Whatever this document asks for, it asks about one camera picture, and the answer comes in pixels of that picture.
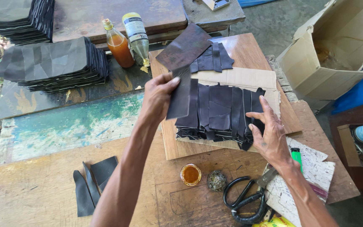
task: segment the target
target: lighter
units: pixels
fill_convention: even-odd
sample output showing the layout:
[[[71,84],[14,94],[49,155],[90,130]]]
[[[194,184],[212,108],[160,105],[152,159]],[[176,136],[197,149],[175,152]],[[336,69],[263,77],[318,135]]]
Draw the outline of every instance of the lighter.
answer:
[[[291,156],[292,156],[292,159],[299,162],[300,164],[300,172],[303,173],[303,170],[302,170],[302,159],[300,158],[300,149],[297,148],[297,147],[293,147],[291,148]]]

